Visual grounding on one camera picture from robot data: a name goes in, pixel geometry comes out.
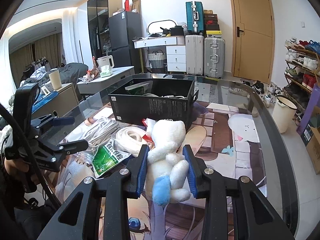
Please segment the person's left hand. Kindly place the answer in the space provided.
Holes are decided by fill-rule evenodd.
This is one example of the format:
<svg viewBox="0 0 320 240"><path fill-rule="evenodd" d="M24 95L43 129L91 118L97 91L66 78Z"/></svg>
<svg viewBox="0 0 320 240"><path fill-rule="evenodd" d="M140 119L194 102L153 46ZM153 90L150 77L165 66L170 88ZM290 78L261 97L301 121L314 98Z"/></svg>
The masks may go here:
<svg viewBox="0 0 320 240"><path fill-rule="evenodd" d="M7 173L11 176L15 176L18 172L26 173L29 170L29 165L22 159L4 159L4 167Z"/></svg>

